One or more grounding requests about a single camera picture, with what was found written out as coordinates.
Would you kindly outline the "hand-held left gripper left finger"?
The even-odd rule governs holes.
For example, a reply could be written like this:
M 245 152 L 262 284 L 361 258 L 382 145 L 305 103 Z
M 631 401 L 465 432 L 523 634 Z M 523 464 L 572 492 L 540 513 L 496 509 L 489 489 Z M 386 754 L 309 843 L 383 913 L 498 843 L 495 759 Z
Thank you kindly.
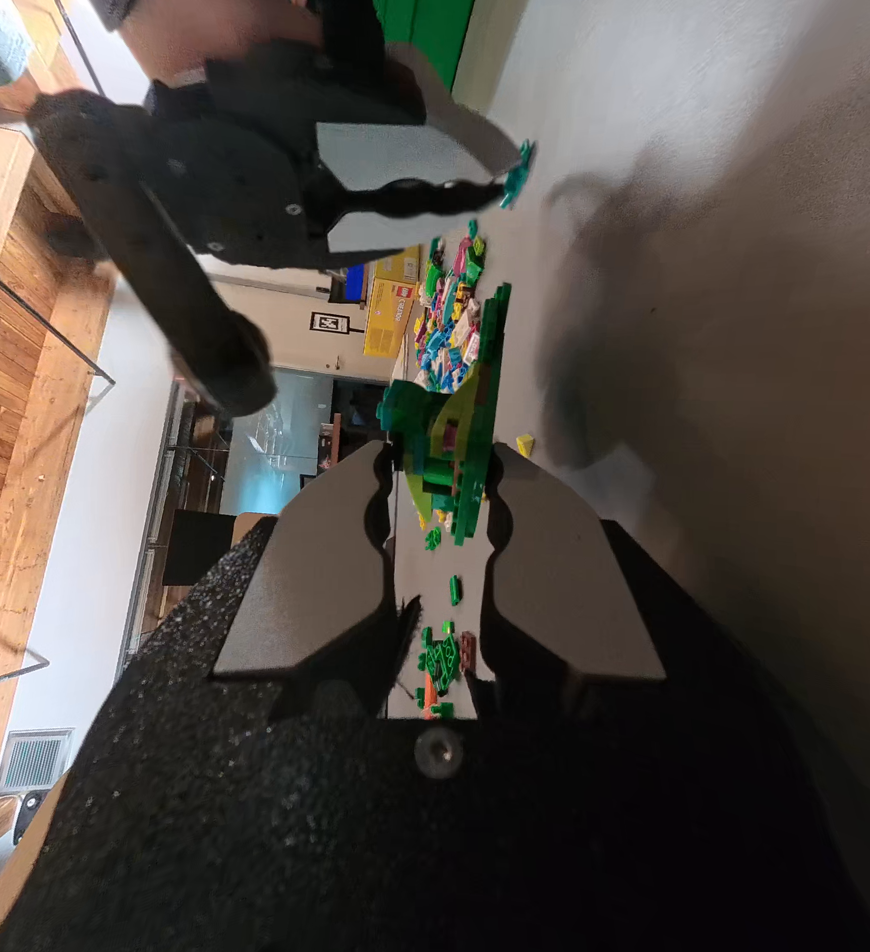
M 277 517 L 210 673 L 215 719 L 382 719 L 420 597 L 386 542 L 394 449 L 375 440 Z

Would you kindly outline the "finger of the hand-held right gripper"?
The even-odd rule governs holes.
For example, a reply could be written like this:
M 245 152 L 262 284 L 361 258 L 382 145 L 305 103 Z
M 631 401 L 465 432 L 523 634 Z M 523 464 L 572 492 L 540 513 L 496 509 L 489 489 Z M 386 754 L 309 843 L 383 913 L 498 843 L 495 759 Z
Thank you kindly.
M 373 255 L 425 244 L 505 196 L 503 182 L 402 180 L 366 190 L 336 187 L 325 199 L 327 245 L 333 253 Z
M 400 181 L 488 184 L 520 164 L 520 146 L 455 101 L 422 51 L 391 42 L 386 52 L 391 63 L 411 72 L 426 117 L 420 125 L 318 123 L 322 164 L 346 189 L 369 191 Z

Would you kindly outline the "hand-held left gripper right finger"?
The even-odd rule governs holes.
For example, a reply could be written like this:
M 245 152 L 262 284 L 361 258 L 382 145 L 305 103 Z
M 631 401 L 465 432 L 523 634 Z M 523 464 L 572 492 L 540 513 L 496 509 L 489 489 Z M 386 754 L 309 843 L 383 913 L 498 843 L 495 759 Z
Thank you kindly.
M 601 688 L 664 684 L 667 671 L 601 518 L 571 487 L 497 443 L 486 484 L 479 647 L 494 679 L 478 712 L 578 719 Z

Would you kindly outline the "teal toy brick piece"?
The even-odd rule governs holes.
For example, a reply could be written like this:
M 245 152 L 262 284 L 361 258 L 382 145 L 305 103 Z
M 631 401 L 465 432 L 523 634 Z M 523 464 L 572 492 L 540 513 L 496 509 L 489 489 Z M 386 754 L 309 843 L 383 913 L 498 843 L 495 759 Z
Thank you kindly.
M 518 164 L 507 173 L 500 208 L 513 208 L 529 180 L 536 154 L 536 141 L 524 140 Z

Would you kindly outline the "pile of colourful toy bricks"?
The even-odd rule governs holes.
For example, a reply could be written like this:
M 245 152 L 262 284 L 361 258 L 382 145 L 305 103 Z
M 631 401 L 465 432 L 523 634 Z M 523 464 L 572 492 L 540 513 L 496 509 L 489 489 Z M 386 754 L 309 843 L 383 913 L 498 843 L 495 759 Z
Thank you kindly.
M 482 304 L 477 287 L 487 243 L 478 221 L 469 221 L 455 250 L 434 239 L 417 283 L 420 315 L 411 331 L 415 383 L 440 394 L 456 392 L 479 354 Z

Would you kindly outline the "green toy brick model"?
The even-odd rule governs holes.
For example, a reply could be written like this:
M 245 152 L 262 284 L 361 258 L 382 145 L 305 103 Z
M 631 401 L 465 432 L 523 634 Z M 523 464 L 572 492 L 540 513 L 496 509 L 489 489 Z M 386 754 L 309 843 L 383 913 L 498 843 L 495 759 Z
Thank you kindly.
M 476 534 L 493 453 L 511 293 L 511 284 L 505 282 L 483 304 L 478 358 L 456 392 L 394 380 L 377 409 L 418 515 L 425 520 L 438 512 L 451 517 L 455 545 Z

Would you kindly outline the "yellow toy set box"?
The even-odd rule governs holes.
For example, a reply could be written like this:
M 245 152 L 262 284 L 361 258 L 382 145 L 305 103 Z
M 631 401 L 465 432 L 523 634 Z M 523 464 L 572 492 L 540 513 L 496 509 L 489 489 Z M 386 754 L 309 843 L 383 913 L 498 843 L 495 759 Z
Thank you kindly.
M 417 297 L 420 265 L 417 244 L 372 263 L 362 349 L 365 356 L 397 356 Z

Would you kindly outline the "person's right hand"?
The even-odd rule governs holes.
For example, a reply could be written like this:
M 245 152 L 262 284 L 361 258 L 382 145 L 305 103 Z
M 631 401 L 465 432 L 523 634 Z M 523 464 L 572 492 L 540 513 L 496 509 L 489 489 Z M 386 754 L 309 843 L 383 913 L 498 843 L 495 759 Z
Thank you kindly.
M 288 1 L 140 1 L 118 33 L 144 74 L 168 86 L 275 40 L 324 48 L 320 18 Z

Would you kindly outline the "green storage bin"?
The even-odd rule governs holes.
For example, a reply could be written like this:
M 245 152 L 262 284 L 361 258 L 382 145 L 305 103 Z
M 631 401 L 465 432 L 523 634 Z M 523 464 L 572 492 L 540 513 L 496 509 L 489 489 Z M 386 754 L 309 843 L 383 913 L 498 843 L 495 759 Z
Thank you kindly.
M 452 89 L 474 1 L 374 1 L 373 5 L 385 40 L 419 49 L 445 87 Z

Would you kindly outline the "scatter of green toy bricks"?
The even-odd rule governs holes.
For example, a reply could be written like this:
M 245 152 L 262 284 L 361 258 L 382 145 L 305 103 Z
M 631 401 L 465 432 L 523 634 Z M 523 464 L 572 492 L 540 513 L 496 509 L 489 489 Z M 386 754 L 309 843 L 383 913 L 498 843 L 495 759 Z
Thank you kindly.
M 480 576 L 471 540 L 459 545 L 446 518 L 434 518 L 423 530 L 416 585 L 420 597 L 420 634 L 412 665 L 416 688 L 431 675 L 440 698 L 441 718 L 474 720 L 468 676 L 478 673 Z

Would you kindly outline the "black round ceiling fixture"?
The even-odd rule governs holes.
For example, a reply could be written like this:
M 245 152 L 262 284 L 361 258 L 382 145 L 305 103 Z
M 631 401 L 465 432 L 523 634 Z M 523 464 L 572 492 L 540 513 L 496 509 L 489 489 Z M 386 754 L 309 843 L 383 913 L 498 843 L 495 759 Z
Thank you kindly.
M 107 249 L 80 218 L 50 212 L 45 234 L 49 246 L 62 257 L 96 264 L 111 260 Z

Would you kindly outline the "black wall screen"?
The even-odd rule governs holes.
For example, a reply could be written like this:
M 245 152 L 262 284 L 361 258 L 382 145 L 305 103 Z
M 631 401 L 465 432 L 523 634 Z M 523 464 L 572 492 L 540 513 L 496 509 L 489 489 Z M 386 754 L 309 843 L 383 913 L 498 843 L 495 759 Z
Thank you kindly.
M 197 584 L 230 549 L 235 523 L 233 515 L 176 509 L 167 543 L 163 586 Z

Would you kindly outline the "wall air vent grille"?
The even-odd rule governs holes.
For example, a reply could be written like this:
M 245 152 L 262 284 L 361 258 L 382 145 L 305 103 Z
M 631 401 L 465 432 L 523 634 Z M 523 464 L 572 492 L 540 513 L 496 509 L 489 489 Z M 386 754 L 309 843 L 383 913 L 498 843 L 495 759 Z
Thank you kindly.
M 0 796 L 49 790 L 70 763 L 73 728 L 9 732 L 0 758 Z

